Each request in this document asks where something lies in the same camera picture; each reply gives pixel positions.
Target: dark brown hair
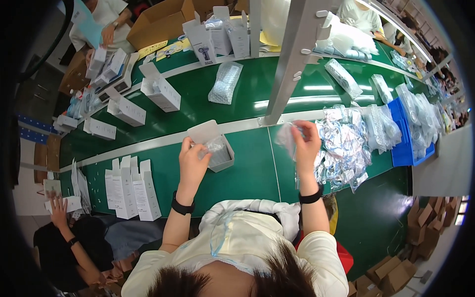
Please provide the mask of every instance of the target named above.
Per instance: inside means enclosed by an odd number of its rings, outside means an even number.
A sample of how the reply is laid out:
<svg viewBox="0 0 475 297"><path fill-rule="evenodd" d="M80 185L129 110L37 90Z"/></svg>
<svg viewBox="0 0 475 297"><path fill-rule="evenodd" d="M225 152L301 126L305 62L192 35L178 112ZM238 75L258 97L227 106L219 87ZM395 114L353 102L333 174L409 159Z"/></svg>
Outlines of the dark brown hair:
<svg viewBox="0 0 475 297"><path fill-rule="evenodd" d="M257 297L315 297L314 270L310 264L302 265L298 261L289 245L279 242L277 253L266 259L270 271L254 270L255 285L249 289L249 296L255 291ZM164 267L158 271L148 297L198 297L209 281L210 277L204 274L194 274L175 266Z"/></svg>

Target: digital scale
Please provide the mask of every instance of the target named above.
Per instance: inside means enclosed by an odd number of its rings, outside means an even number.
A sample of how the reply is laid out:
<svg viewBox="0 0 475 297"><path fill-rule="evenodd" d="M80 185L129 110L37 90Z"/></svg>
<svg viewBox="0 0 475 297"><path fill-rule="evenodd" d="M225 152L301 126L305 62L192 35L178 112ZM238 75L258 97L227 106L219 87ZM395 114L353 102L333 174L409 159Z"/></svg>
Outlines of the digital scale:
<svg viewBox="0 0 475 297"><path fill-rule="evenodd" d="M121 67L119 75L112 78L111 81L104 87L100 87L95 91L95 94L99 97L99 99L104 102L105 100L109 99L109 95L105 92L107 88L113 87L119 93L124 93L128 89L132 87L132 69L137 62L139 53L132 53L128 58L125 58L124 64Z"/></svg>

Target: blue bin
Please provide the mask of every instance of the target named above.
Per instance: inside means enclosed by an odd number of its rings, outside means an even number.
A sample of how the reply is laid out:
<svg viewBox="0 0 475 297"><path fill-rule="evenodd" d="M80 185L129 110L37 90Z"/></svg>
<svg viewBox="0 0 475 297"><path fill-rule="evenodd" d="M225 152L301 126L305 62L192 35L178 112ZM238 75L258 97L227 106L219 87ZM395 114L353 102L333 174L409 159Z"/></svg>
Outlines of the blue bin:
<svg viewBox="0 0 475 297"><path fill-rule="evenodd" d="M399 129L402 132L401 143L397 144L391 150L392 156L392 165L394 167L398 166L417 166L424 162L428 157L432 156L435 153L434 144L426 149L426 156L420 159L414 159L414 154L412 152L412 139L409 131L408 120L406 118L406 113L404 112L404 107L402 106L401 99L397 97L393 101L388 103L388 107L391 111L392 119L398 124Z"/></svg>

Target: black smartwatch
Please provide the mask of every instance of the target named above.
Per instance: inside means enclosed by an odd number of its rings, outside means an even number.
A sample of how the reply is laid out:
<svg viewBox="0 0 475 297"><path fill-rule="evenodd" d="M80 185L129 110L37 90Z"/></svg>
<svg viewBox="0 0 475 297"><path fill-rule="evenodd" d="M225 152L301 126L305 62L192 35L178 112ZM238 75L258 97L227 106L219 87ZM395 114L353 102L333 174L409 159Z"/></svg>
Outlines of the black smartwatch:
<svg viewBox="0 0 475 297"><path fill-rule="evenodd" d="M310 196L302 196L298 193L298 200L301 204L311 204L317 202L323 194L323 185L318 184L318 192Z"/></svg>
<svg viewBox="0 0 475 297"><path fill-rule="evenodd" d="M177 213L181 215L186 215L187 213L192 213L195 210L195 201L190 206L184 206L178 203L177 201L177 192L173 192L173 199L171 201L171 208L173 208Z"/></svg>

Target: paper sheet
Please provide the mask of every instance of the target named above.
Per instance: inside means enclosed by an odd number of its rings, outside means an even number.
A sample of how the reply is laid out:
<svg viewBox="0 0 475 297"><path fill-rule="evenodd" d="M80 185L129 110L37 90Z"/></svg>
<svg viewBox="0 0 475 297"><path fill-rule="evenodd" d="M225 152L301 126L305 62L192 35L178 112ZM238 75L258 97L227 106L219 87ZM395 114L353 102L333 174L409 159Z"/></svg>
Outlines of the paper sheet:
<svg viewBox="0 0 475 297"><path fill-rule="evenodd" d="M139 50L139 58L137 60L140 60L144 56L148 56L149 54L156 52L157 50L161 49L162 47L167 46L168 40L161 41L155 44L152 44L150 46L147 46L146 48L142 48Z"/></svg>

